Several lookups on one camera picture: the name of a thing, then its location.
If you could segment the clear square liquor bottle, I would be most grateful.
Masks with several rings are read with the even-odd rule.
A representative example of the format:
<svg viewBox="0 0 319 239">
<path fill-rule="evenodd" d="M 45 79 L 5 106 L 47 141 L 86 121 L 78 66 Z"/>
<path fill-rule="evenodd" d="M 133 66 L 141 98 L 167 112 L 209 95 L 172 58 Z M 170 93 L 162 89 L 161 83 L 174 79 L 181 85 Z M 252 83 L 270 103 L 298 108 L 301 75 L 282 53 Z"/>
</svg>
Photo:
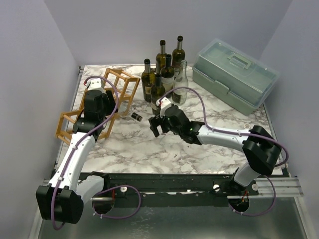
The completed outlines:
<svg viewBox="0 0 319 239">
<path fill-rule="evenodd" d="M 121 118 L 132 118 L 141 122 L 143 117 L 134 111 L 132 106 L 129 106 L 127 102 L 122 102 L 118 109 L 119 116 Z"/>
</svg>

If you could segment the wooden wine rack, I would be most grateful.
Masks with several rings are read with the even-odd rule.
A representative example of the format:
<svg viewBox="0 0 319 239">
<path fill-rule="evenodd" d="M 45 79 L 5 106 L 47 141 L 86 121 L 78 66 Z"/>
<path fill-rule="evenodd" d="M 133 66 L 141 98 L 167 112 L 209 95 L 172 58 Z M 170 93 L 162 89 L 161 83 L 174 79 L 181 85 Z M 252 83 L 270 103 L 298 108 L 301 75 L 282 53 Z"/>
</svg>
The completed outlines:
<svg viewBox="0 0 319 239">
<path fill-rule="evenodd" d="M 114 79 L 112 87 L 107 87 L 105 83 L 102 84 L 104 90 L 111 91 L 113 94 L 113 98 L 118 101 L 118 107 L 123 107 L 124 109 L 114 114 L 107 122 L 107 129 L 103 130 L 99 135 L 98 139 L 108 138 L 110 136 L 113 124 L 116 119 L 120 117 L 126 117 L 129 115 L 129 110 L 131 109 L 131 104 L 134 99 L 135 93 L 138 89 L 138 85 L 140 83 L 140 78 L 135 77 L 127 72 L 125 72 L 121 68 L 107 68 L 104 74 L 104 77 L 107 79 L 108 77 L 112 77 Z M 72 110 L 69 112 L 62 112 L 60 114 L 59 122 L 57 125 L 57 129 L 55 132 L 55 137 L 62 140 L 67 145 L 70 145 L 71 136 L 73 134 L 72 130 L 63 130 L 62 124 L 66 120 L 71 124 L 74 124 L 80 116 L 84 115 L 84 97 L 86 95 L 87 89 L 84 90 L 83 93 L 80 94 L 81 102 L 76 110 Z"/>
</svg>

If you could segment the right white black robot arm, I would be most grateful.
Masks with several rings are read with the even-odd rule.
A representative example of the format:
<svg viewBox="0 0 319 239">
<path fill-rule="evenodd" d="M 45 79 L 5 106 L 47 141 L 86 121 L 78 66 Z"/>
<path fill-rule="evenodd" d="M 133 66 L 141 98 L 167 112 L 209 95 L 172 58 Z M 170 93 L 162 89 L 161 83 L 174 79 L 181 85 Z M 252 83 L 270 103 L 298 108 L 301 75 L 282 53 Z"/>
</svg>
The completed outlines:
<svg viewBox="0 0 319 239">
<path fill-rule="evenodd" d="M 171 131 L 189 144 L 217 145 L 244 153 L 246 163 L 234 172 L 228 184 L 235 195 L 245 192 L 259 176 L 270 176 L 282 150 L 261 126 L 244 131 L 213 128 L 204 122 L 189 120 L 176 105 L 158 111 L 149 118 L 149 123 L 155 137 L 159 136 L 161 128 L 163 133 Z"/>
</svg>

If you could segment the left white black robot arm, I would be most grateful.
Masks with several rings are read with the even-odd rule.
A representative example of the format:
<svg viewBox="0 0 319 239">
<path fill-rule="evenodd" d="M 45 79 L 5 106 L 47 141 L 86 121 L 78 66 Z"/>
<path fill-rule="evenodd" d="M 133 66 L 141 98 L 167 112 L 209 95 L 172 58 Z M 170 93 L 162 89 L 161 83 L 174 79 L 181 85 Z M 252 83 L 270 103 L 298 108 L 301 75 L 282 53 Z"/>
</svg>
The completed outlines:
<svg viewBox="0 0 319 239">
<path fill-rule="evenodd" d="M 46 186 L 39 186 L 36 199 L 41 217 L 62 223 L 76 224 L 84 205 L 97 193 L 104 197 L 110 193 L 109 182 L 89 177 L 83 184 L 78 180 L 89 152 L 95 146 L 106 119 L 117 111 L 111 90 L 88 90 L 84 96 L 83 116 L 73 126 L 71 142 L 56 173 Z"/>
</svg>

